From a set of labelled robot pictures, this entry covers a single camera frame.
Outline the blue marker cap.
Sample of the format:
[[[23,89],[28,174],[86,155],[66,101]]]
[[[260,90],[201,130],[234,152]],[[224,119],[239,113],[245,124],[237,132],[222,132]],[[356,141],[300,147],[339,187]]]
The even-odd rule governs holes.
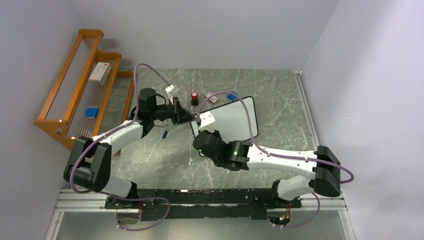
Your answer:
[[[164,133],[162,134],[162,138],[165,139],[167,137],[167,135],[168,135],[168,131],[165,130]]]

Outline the white whiteboard black frame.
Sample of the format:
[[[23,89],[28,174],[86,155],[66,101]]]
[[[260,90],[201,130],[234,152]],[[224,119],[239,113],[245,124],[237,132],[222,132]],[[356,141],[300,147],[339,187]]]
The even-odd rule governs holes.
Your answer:
[[[255,100],[252,96],[246,96],[243,98],[243,102],[248,110],[252,135],[253,137],[257,137],[259,135],[259,128]],[[247,115],[239,100],[214,107],[209,111],[217,123],[223,141],[228,143],[231,141],[247,141],[251,139]]]

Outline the orange wooden shelf rack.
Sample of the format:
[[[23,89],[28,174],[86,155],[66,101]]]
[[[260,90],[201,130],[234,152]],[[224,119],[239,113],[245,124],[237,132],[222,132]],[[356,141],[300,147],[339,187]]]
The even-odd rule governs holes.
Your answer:
[[[128,117],[134,92],[133,71],[120,70],[122,55],[99,49],[104,33],[80,29],[35,125],[71,150],[80,136],[93,137],[120,125]],[[103,85],[89,81],[97,62],[110,63]],[[96,118],[85,117],[98,107]]]

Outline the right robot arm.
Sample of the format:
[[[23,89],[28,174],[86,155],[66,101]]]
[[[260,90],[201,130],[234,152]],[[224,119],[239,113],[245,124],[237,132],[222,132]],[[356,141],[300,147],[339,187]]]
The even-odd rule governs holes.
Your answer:
[[[205,130],[194,138],[193,147],[215,166],[231,171],[265,169],[294,174],[278,181],[270,193],[275,207],[311,193],[333,198],[341,194],[340,161],[327,146],[320,145],[316,151],[281,150],[249,141],[225,142]]]

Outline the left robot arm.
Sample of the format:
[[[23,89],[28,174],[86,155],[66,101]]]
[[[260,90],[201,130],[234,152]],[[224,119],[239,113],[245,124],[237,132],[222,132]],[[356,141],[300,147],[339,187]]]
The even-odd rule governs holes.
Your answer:
[[[152,88],[139,91],[136,107],[130,117],[116,128],[94,137],[80,136],[70,152],[63,178],[71,187],[107,193],[118,197],[126,208],[139,200],[134,182],[111,173],[112,156],[126,145],[142,139],[155,126],[155,121],[170,120],[174,125],[189,123],[195,116],[181,106],[177,97],[157,104],[159,94]]]

